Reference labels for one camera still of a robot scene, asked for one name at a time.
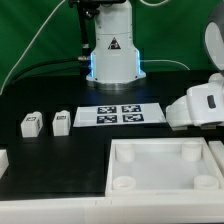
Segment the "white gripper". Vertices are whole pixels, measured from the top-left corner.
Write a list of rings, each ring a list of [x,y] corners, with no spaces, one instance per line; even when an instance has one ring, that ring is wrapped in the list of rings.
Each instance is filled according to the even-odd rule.
[[[173,130],[188,126],[224,126],[224,76],[214,73],[205,84],[189,88],[166,107],[166,120]]]

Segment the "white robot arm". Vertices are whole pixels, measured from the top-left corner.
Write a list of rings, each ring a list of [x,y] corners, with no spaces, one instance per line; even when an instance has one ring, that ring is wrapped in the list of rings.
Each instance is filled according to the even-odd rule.
[[[144,80],[139,50],[133,44],[132,6],[129,0],[101,0],[95,17],[96,47],[90,54],[87,83],[104,90],[128,89]],[[173,129],[190,125],[224,126],[224,1],[211,14],[205,31],[206,51],[217,68],[206,84],[189,88],[166,107]]]

